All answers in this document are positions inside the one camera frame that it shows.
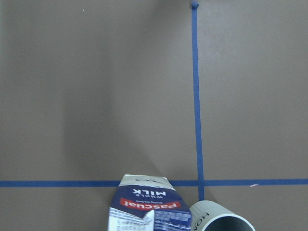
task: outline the blue painter's tape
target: blue painter's tape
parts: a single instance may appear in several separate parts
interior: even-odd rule
[[[198,66],[198,30],[197,30],[197,8],[198,3],[192,2],[192,75],[193,75],[193,101],[194,101],[194,120],[196,133],[197,149],[197,172],[198,172],[198,194],[199,201],[204,200],[204,173],[203,173],[203,154],[202,154],[202,133],[200,115],[200,94],[199,94],[199,66]]]
[[[44,187],[117,187],[119,180],[3,180],[3,188],[44,188]],[[170,180],[174,187],[196,187],[198,180]],[[308,179],[256,179],[256,180],[204,180],[202,186],[273,186],[273,185],[308,185]]]
[[[205,180],[204,186],[307,185],[308,179]]]
[[[118,180],[12,180],[0,181],[0,187],[117,187]]]

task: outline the milk carton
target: milk carton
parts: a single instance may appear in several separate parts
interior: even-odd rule
[[[108,231],[190,231],[191,221],[167,178],[124,175],[109,210]]]

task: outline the gray floor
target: gray floor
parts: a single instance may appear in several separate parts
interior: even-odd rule
[[[205,179],[308,178],[307,1],[199,3]],[[0,180],[196,180],[191,42],[186,0],[0,1]],[[106,230],[115,190],[0,188],[0,226]],[[205,193],[307,229],[308,185]]]

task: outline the cup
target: cup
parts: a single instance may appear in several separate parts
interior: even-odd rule
[[[213,201],[198,201],[190,210],[191,231],[256,231],[246,219]]]

